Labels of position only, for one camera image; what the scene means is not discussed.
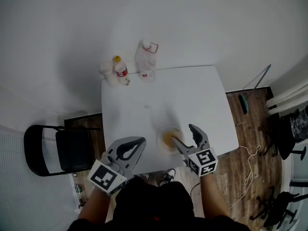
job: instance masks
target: white cable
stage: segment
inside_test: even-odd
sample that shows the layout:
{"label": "white cable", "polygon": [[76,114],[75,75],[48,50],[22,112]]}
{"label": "white cable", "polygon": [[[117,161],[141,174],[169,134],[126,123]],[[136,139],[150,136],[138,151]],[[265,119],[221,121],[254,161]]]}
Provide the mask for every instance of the white cable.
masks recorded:
{"label": "white cable", "polygon": [[252,156],[255,156],[255,155],[258,153],[258,151],[261,149],[261,145],[259,144],[259,145],[257,146],[256,152],[255,152],[254,154],[251,154],[251,153],[249,152],[249,150],[248,150],[247,147],[245,147],[245,146],[239,146],[239,147],[246,148],[247,152],[248,152],[249,155],[250,155],[250,156],[248,157],[248,159],[247,159],[248,165],[249,165],[249,167],[250,167],[250,172],[249,172],[249,174],[248,174],[247,179],[244,181],[244,185],[245,185],[245,186],[247,185],[250,176],[251,176],[251,181],[250,181],[250,183],[249,183],[249,185],[248,185],[248,187],[247,187],[245,193],[242,195],[242,197],[240,197],[234,204],[232,204],[231,207],[229,207],[229,209],[231,209],[237,202],[239,202],[242,198],[244,198],[244,196],[246,195],[246,193],[247,193],[247,191],[248,191],[248,189],[249,189],[251,183],[254,181],[254,174],[253,174],[253,172],[252,172],[252,168],[251,168],[249,159],[250,159]]}

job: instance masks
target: office chair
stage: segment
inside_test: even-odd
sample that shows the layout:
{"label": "office chair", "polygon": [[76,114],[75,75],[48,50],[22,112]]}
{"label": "office chair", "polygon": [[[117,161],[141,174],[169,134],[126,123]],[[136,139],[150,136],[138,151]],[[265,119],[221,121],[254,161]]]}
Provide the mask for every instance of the office chair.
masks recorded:
{"label": "office chair", "polygon": [[250,220],[255,220],[262,214],[263,215],[261,216],[261,218],[265,219],[266,215],[268,214],[268,218],[264,223],[264,227],[273,226],[279,223],[279,225],[277,226],[277,229],[279,229],[287,215],[291,217],[290,223],[294,220],[296,216],[297,210],[294,213],[289,211],[287,209],[288,204],[291,202],[298,202],[304,200],[308,198],[308,194],[297,197],[299,194],[281,192],[280,194],[278,194],[277,198],[274,199],[273,196],[275,188],[272,186],[270,189],[272,190],[272,192],[267,203],[265,201],[261,201],[259,196],[257,197],[257,200],[261,202],[261,204],[263,204],[265,207],[255,217],[251,216]]}
{"label": "office chair", "polygon": [[265,131],[263,128],[258,128],[259,131],[264,132],[267,134],[271,141],[266,149],[265,152],[259,153],[259,156],[264,156],[268,152],[268,150],[274,144],[275,146],[275,153],[272,156],[278,155],[278,149],[281,155],[281,158],[285,160],[291,153],[293,154],[300,154],[300,160],[304,159],[306,154],[306,147],[302,151],[293,151],[295,146],[295,139],[293,137],[290,117],[294,114],[289,114],[280,118],[278,124],[274,127],[272,132]]}
{"label": "office chair", "polygon": [[[56,144],[62,172],[50,173],[46,167],[42,150],[44,128],[57,131]],[[29,127],[24,136],[25,156],[29,168],[38,176],[62,175],[91,169],[94,155],[89,130],[100,130],[100,128],[83,126],[65,128],[42,125]]]}

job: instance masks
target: water bottle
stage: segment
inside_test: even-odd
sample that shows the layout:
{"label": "water bottle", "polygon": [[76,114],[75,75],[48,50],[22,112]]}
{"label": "water bottle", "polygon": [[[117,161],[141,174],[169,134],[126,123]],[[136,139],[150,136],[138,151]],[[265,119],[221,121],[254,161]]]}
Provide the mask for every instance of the water bottle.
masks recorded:
{"label": "water bottle", "polygon": [[128,76],[128,70],[126,64],[122,61],[120,56],[114,57],[115,73],[119,77],[120,84],[123,86],[128,86],[130,79]]}
{"label": "water bottle", "polygon": [[140,78],[145,82],[155,80],[156,74],[156,53],[158,44],[144,40],[142,45],[137,48],[135,64],[140,71]]}

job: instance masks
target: black cable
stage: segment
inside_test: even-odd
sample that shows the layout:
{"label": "black cable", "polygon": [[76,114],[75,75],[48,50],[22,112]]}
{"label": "black cable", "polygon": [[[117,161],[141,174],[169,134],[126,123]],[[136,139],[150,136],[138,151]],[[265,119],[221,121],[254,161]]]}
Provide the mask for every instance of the black cable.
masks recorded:
{"label": "black cable", "polygon": [[191,198],[192,198],[192,192],[193,192],[194,188],[195,188],[196,186],[198,186],[198,185],[200,185],[200,182],[199,182],[198,184],[194,185],[194,187],[192,188],[192,190],[191,190]]}

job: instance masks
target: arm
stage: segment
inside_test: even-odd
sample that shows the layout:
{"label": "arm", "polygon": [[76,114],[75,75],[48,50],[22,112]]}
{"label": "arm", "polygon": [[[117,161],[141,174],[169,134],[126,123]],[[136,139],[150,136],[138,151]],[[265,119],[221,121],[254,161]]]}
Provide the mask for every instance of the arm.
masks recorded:
{"label": "arm", "polygon": [[230,210],[216,183],[214,174],[200,177],[202,206],[205,218],[230,217]]}
{"label": "arm", "polygon": [[78,219],[87,219],[94,225],[102,225],[106,221],[110,197],[100,189],[93,190],[90,198],[82,208]]}

